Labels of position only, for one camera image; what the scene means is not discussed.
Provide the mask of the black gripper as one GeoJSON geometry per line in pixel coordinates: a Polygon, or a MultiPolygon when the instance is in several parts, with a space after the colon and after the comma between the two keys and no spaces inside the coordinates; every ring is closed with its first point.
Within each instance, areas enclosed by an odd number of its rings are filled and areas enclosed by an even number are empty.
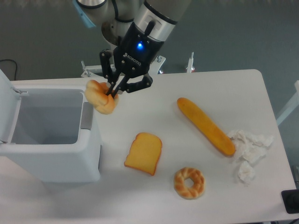
{"type": "Polygon", "coordinates": [[[103,77],[110,84],[106,92],[107,96],[111,95],[114,98],[119,91],[132,93],[151,87],[153,79],[148,74],[150,64],[164,44],[164,42],[156,41],[150,37],[155,24],[155,21],[150,21],[145,32],[142,32],[135,23],[132,23],[114,52],[107,49],[100,52],[103,77]],[[112,71],[110,64],[112,56],[114,56],[115,72],[112,71]],[[125,76],[114,90],[120,73],[125,74],[125,76]],[[128,83],[129,79],[141,75],[143,75],[141,81],[128,83]]]}

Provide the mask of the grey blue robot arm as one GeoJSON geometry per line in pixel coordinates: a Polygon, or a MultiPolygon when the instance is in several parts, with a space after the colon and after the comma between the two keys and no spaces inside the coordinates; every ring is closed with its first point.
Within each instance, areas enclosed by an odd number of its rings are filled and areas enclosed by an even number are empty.
{"type": "Polygon", "coordinates": [[[159,50],[190,5],[189,0],[75,0],[83,21],[101,27],[111,44],[100,52],[106,95],[152,85],[149,72],[159,50]]]}

